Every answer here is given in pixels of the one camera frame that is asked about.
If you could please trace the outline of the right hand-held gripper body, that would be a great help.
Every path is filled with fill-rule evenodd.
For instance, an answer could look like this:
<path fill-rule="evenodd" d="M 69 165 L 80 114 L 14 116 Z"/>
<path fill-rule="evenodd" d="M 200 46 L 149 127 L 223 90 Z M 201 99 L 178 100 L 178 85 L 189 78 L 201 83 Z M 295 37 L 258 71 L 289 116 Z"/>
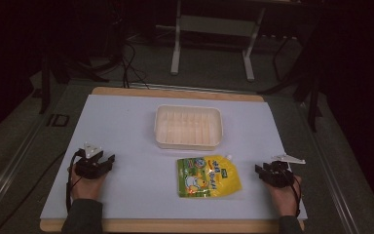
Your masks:
<path fill-rule="evenodd" d="M 264 170 L 265 174 L 262 180 L 277 188 L 291 186 L 294 183 L 294 174 L 289 169 L 290 164 L 306 164 L 304 159 L 298 159 L 288 154 L 273 156 L 272 159 L 273 162 L 269 164 L 272 164 L 273 171 Z"/>

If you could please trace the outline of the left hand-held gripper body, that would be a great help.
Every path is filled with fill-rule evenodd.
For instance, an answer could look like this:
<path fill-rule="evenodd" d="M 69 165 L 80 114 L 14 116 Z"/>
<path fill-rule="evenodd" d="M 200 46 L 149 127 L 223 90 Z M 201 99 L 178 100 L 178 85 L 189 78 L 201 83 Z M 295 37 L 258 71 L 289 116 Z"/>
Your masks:
<path fill-rule="evenodd" d="M 105 162 L 99 163 L 99 161 L 94 161 L 94 155 L 100 151 L 103 151 L 100 147 L 88 142 L 84 143 L 84 147 L 76 152 L 81 157 L 76 163 L 75 173 L 77 176 L 86 179 L 96 179 L 110 171 L 110 165 L 107 165 Z"/>

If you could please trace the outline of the person's left hand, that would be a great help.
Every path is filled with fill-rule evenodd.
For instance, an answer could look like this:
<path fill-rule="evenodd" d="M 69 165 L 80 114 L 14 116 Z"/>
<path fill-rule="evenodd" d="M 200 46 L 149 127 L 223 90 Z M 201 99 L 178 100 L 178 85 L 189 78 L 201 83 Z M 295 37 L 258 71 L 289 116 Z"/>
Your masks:
<path fill-rule="evenodd" d="M 106 175 L 103 175 L 96 179 L 86 179 L 78 176 L 75 173 L 76 165 L 73 165 L 71 170 L 71 196 L 73 200 L 77 199 L 91 199 L 97 200 L 102 190 L 103 183 L 106 179 Z"/>

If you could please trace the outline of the pale blue table sheet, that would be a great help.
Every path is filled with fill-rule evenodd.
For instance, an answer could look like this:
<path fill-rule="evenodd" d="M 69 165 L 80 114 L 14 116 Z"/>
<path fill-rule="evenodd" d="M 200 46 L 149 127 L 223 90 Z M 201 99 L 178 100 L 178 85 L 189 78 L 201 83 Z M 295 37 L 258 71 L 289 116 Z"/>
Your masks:
<path fill-rule="evenodd" d="M 220 111 L 223 138 L 215 153 L 230 156 L 243 188 L 221 198 L 190 199 L 177 194 L 176 161 L 190 157 L 187 150 L 166 150 L 155 140 L 159 106 L 182 105 L 182 98 L 91 95 L 70 141 L 42 218 L 64 218 L 65 188 L 71 156 L 89 142 L 115 155 L 100 199 L 106 218 L 153 219 L 274 219 L 269 192 L 254 170 L 284 152 L 266 102 L 189 100 L 191 106 Z"/>

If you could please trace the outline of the yellow green spout pouch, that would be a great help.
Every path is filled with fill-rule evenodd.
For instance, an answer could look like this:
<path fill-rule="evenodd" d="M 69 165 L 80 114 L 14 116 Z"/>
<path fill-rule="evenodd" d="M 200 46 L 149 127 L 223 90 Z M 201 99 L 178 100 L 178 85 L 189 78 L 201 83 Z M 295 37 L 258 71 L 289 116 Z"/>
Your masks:
<path fill-rule="evenodd" d="M 221 155 L 179 159 L 176 168 L 182 198 L 224 197 L 242 189 L 236 166 Z"/>

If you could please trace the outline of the black tripod stand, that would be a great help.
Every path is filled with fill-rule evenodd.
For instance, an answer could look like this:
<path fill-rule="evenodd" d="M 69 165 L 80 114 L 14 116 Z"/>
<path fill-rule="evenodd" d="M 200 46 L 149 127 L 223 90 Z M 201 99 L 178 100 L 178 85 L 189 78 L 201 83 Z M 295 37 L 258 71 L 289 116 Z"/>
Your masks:
<path fill-rule="evenodd" d="M 280 77 L 277 67 L 277 57 L 290 38 L 287 37 L 284 40 L 275 52 L 272 60 L 275 75 L 279 83 L 267 90 L 258 91 L 258 94 L 271 95 L 289 86 L 297 85 L 292 97 L 298 102 L 303 102 L 306 98 L 309 99 L 308 124 L 311 130 L 315 133 L 317 131 L 316 116 L 318 113 L 319 74 L 318 69 L 315 68 L 315 65 L 318 64 L 317 60 L 315 58 L 309 58 L 308 55 L 309 39 L 314 30 L 315 27 L 308 24 L 298 25 L 296 27 L 295 37 L 302 46 L 302 50 L 292 67 L 282 77 Z"/>

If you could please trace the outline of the white plastic basket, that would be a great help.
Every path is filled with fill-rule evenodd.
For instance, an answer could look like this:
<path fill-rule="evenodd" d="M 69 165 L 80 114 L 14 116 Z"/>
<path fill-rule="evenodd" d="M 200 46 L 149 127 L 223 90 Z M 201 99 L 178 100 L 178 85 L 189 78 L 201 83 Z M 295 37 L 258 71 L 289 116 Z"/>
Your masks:
<path fill-rule="evenodd" d="M 211 107 L 161 105 L 156 111 L 154 133 L 164 149 L 211 151 L 223 138 L 221 113 Z"/>

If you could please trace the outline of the black floor bracket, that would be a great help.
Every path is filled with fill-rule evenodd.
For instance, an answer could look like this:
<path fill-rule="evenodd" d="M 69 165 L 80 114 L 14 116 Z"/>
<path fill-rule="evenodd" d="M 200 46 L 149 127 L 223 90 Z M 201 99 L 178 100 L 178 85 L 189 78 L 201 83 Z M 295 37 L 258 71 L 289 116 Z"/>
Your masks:
<path fill-rule="evenodd" d="M 47 127 L 66 127 L 70 117 L 64 114 L 52 114 L 46 124 Z"/>

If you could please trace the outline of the white metal table frame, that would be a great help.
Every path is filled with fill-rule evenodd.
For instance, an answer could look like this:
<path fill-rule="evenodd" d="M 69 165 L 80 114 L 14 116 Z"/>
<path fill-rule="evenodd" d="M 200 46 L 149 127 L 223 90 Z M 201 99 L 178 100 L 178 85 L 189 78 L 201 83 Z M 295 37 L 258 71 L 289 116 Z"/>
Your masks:
<path fill-rule="evenodd" d="M 262 20 L 264 18 L 266 9 L 261 8 L 258 11 L 256 20 L 249 21 L 183 15 L 181 13 L 181 5 L 182 0 L 177 0 L 175 18 L 175 39 L 170 73 L 172 75 L 178 74 L 181 53 L 180 36 L 182 31 L 242 36 L 247 37 L 249 39 L 248 46 L 242 51 L 244 71 L 247 81 L 253 82 L 255 80 L 255 76 L 253 73 L 250 55 L 252 53 L 256 38 L 258 36 L 258 32 L 262 24 Z"/>

